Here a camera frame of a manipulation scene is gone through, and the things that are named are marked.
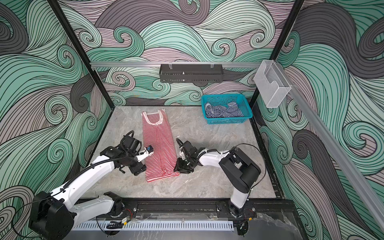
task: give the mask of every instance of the black metal frame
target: black metal frame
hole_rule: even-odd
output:
[[[61,23],[64,31],[67,33],[69,39],[73,43],[73,46],[77,53],[79,54],[81,60],[85,64],[87,70],[89,71],[90,75],[92,76],[93,80],[95,81],[96,85],[100,89],[102,95],[106,99],[109,107],[111,108],[111,113],[108,117],[107,123],[109,122],[109,119],[114,111],[114,104],[112,102],[112,99],[110,98],[109,94],[107,93],[99,75],[95,70],[92,69],[90,65],[90,60],[82,48],[80,41],[76,37],[68,19],[64,15],[59,3],[57,0],[47,0],[49,5],[51,6],[52,10],[54,11],[57,19]],[[281,35],[279,36],[279,39],[276,43],[275,48],[273,49],[270,60],[276,60],[277,56],[283,47],[283,44],[285,43],[285,40],[287,39],[291,28],[296,20],[296,17],[301,9],[301,6],[303,5],[304,0],[296,0],[293,8],[291,9],[291,12],[285,22],[285,25],[283,27],[283,31]],[[256,99],[259,96],[259,90],[256,89],[251,100],[250,100],[250,107],[253,108],[256,104]],[[249,201],[246,202],[245,208],[252,209],[255,208],[255,212],[258,213],[282,213],[282,212],[291,212],[294,216],[294,220],[296,222],[297,228],[299,229],[302,237],[304,240],[307,240],[308,237],[306,235],[305,229],[302,225],[302,222],[300,220],[300,217],[297,213],[295,204],[291,200],[283,199],[284,195],[281,190],[281,186],[279,184],[276,172],[273,168],[273,165],[271,163],[268,151],[264,145],[263,139],[261,137],[260,131],[257,127],[256,120],[254,117],[250,119],[253,131],[255,133],[255,137],[257,139],[257,142],[260,146],[260,152],[265,160],[265,167],[268,171],[269,177],[271,178],[271,183],[273,186],[273,189],[276,194],[275,199],[249,199]],[[80,199],[78,203],[85,202],[91,199]],[[132,213],[134,214],[134,217],[138,217],[140,214],[160,214],[160,213],[202,213],[202,214],[209,214],[209,216],[216,216],[216,217],[225,217],[229,220],[236,221],[235,218],[231,216],[229,213],[229,209],[226,209],[225,203],[228,203],[229,199],[208,199],[208,198],[198,198],[198,199],[187,199],[187,198],[171,198],[171,199],[161,199],[161,198],[148,198],[148,199],[133,199],[133,198],[123,198],[123,203],[125,204],[126,208],[131,209]],[[245,211],[246,217],[252,217],[251,211]],[[122,215],[121,218],[128,215],[128,211],[124,211],[125,215]]]
[[[59,3],[57,2],[57,0],[47,0],[47,1],[48,1],[49,5],[51,6],[53,12],[55,13],[57,19],[59,20],[61,26],[63,27],[64,31],[67,33],[67,35],[68,35],[70,41],[72,42],[76,52],[78,53],[81,60],[85,64],[85,66],[86,66],[89,74],[91,75],[92,79],[95,81],[96,85],[100,89],[101,94],[104,96],[109,107],[113,110],[115,108],[115,106],[112,102],[111,97],[109,96],[107,90],[105,89],[105,87],[104,87],[99,75],[97,74],[97,72],[91,68],[90,60],[89,60],[87,54],[85,53],[83,47],[81,46],[80,41],[76,37],[76,34],[74,33],[67,17],[64,15],[64,12],[61,9]]]
[[[281,185],[280,185],[279,180],[277,178],[276,171],[275,171],[275,169],[274,169],[274,167],[272,165],[272,161],[271,161],[271,159],[269,157],[268,150],[266,149],[266,147],[264,145],[264,141],[262,139],[262,136],[261,136],[261,133],[259,131],[259,128],[256,125],[255,118],[252,117],[249,120],[251,122],[251,126],[253,128],[254,133],[255,133],[256,141],[257,141],[257,144],[259,145],[259,148],[260,148],[260,153],[263,156],[266,170],[268,171],[268,175],[269,175],[269,177],[271,179],[271,183],[272,183],[272,186],[273,186],[273,190],[275,191],[276,198],[277,199],[283,199],[284,198],[284,193],[283,193],[283,191],[281,189]]]
[[[279,56],[280,50],[283,47],[285,40],[287,39],[289,33],[291,32],[291,29],[293,27],[293,24],[296,21],[297,15],[299,15],[300,9],[304,3],[304,0],[296,0],[293,3],[292,9],[288,15],[288,18],[285,20],[285,24],[283,27],[283,30],[276,42],[275,47],[273,48],[272,54],[269,58],[269,60],[276,60]]]
[[[92,200],[94,198],[80,199],[78,204]],[[130,216],[137,219],[156,219],[161,214],[205,214],[207,218],[227,218],[229,221],[237,223],[238,218],[233,217],[225,204],[228,198],[122,198],[125,209],[118,218],[111,218],[104,214],[98,218],[106,220],[121,220]],[[283,213],[292,213],[293,219],[287,215],[285,217],[294,224],[303,240],[308,240],[304,226],[297,213],[296,206],[292,200],[286,199],[249,199],[244,205],[244,215],[246,218],[257,217],[257,213],[264,213],[274,219],[284,221]]]

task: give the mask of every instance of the red and white striped fabric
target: red and white striped fabric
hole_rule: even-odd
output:
[[[141,113],[144,146],[152,145],[154,153],[145,159],[147,182],[178,176],[173,172],[177,156],[168,117],[164,109],[157,113]]]

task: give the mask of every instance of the gray marble surface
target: gray marble surface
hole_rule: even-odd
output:
[[[255,146],[257,141],[249,120],[241,124],[207,124],[203,117],[201,107],[191,106],[121,106],[116,107],[111,119],[100,139],[92,159],[108,146],[119,144],[124,134],[130,130],[135,131],[134,137],[142,141],[141,112],[154,113],[158,109],[165,109],[172,134],[181,141],[190,141],[196,148],[216,148],[219,151],[245,142]],[[242,145],[240,148],[261,168],[264,174],[265,166],[262,156],[251,146]],[[126,167],[126,173],[118,169],[100,179],[83,197],[97,197],[105,192],[112,191],[122,197],[230,197],[233,186],[221,168],[212,166],[197,166],[190,174],[180,174],[153,182],[146,182],[145,173],[134,176]],[[250,197],[274,198],[276,197],[268,176],[256,186]]]

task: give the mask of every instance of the clear acrylic holder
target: clear acrylic holder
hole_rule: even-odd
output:
[[[281,64],[263,60],[253,80],[267,108],[277,108],[291,90]]]

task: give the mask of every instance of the blue striped fabric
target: blue striped fabric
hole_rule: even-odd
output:
[[[212,106],[206,103],[204,108],[207,118],[237,118],[244,116],[236,102],[228,103],[228,107],[222,105]]]

